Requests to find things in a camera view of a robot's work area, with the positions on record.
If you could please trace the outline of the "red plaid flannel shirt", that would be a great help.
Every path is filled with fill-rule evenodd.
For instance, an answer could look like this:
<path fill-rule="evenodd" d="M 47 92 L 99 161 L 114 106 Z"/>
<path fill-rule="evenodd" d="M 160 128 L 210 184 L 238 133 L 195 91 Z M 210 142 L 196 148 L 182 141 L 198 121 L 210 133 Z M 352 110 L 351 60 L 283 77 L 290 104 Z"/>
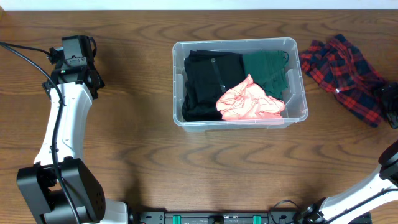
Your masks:
<path fill-rule="evenodd" d="M 313 40 L 299 59 L 302 71 L 350 113 L 373 128 L 380 125 L 384 115 L 374 91 L 387 82 L 344 35 Z"/>

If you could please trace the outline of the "dark green cloth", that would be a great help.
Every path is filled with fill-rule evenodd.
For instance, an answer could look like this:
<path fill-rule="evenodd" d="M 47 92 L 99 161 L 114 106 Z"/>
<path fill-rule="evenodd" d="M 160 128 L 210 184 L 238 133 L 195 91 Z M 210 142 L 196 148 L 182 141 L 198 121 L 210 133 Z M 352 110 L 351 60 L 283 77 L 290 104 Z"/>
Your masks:
<path fill-rule="evenodd" d="M 283 100 L 282 92 L 288 88 L 285 67 L 289 55 L 282 50 L 261 50 L 242 55 L 245 75 L 250 75 L 254 83 L 266 93 Z"/>

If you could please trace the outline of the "pink garment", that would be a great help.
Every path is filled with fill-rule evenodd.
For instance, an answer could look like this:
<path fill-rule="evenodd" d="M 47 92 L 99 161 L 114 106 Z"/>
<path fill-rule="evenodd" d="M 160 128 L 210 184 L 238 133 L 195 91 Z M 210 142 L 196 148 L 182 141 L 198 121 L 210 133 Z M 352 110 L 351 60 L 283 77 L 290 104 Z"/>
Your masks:
<path fill-rule="evenodd" d="M 249 74 L 240 84 L 229 89 L 216 102 L 222 120 L 281 119 L 285 103 L 265 91 Z"/>

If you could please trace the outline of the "black cloth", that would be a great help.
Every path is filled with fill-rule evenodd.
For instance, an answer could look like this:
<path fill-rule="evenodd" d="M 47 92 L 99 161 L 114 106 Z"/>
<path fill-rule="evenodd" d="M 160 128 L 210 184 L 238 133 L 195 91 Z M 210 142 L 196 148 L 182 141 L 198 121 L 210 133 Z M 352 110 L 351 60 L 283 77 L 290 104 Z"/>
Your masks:
<path fill-rule="evenodd" d="M 216 102 L 245 79 L 242 56 L 231 52 L 192 50 L 185 71 L 199 103 Z"/>

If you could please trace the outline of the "large black garment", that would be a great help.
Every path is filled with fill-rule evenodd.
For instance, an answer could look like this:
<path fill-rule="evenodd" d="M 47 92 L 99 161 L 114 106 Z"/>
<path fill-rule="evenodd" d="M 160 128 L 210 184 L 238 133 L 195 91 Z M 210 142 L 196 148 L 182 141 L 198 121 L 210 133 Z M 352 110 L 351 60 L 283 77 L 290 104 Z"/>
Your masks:
<path fill-rule="evenodd" d="M 199 102 L 196 92 L 189 88 L 186 90 L 182 105 L 182 115 L 187 122 L 219 121 L 222 119 L 221 113 L 216 109 L 216 101 Z"/>

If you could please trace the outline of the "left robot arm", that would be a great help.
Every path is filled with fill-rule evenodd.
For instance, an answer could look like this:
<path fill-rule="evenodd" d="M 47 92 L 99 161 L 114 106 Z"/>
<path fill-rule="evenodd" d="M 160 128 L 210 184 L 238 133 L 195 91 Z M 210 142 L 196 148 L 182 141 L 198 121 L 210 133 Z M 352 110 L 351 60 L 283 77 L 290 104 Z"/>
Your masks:
<path fill-rule="evenodd" d="M 36 223 L 129 223 L 124 202 L 106 199 L 83 161 L 88 112 L 104 82 L 94 65 L 92 37 L 64 37 L 51 48 L 55 65 L 42 86 L 51 109 L 44 141 L 34 163 L 19 169 L 17 186 Z"/>

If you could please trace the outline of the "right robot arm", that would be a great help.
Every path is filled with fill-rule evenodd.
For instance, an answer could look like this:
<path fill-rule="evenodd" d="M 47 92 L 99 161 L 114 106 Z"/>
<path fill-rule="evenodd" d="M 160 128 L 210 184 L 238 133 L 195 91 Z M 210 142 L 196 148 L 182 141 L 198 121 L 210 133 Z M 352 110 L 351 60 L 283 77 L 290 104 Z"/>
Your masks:
<path fill-rule="evenodd" d="M 297 213 L 294 222 L 349 223 L 374 208 L 397 200 L 397 142 L 381 154 L 378 163 L 360 183 Z"/>

